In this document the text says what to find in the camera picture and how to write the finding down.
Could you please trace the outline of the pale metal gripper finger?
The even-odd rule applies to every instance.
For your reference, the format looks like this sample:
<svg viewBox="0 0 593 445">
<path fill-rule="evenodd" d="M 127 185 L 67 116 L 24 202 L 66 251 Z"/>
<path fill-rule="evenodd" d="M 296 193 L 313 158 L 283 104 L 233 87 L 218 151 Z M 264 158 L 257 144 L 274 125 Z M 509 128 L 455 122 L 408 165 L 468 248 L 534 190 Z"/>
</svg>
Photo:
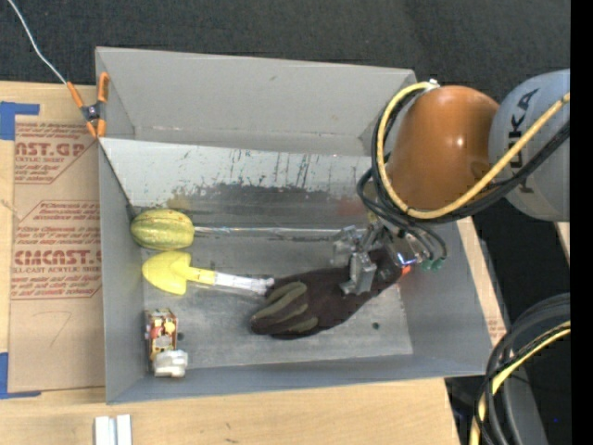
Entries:
<svg viewBox="0 0 593 445">
<path fill-rule="evenodd" d="M 370 293 L 376 273 L 376 264 L 371 261 L 368 252 L 355 252 L 350 256 L 348 278 L 340 284 L 345 295 Z"/>
<path fill-rule="evenodd" d="M 333 242 L 331 263 L 334 267 L 347 266 L 360 241 L 360 233 L 355 225 L 339 231 Z"/>
</svg>

